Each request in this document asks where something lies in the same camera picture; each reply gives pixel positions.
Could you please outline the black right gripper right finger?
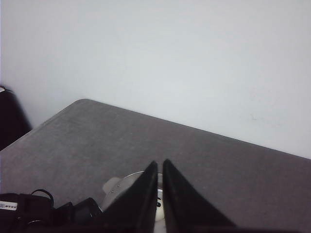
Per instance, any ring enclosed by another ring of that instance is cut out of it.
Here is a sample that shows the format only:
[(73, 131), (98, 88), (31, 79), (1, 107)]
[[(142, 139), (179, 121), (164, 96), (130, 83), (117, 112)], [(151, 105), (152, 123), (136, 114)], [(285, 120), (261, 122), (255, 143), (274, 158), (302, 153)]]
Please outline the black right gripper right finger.
[(200, 195), (169, 159), (163, 163), (163, 200), (168, 233), (237, 230), (237, 225)]

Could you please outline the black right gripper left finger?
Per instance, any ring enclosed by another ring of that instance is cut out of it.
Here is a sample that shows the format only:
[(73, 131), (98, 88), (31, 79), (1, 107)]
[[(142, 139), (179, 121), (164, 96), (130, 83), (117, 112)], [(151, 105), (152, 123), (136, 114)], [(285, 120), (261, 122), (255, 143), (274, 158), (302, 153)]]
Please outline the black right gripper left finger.
[(152, 233), (157, 203), (157, 163), (152, 161), (135, 182), (103, 213), (112, 233)]

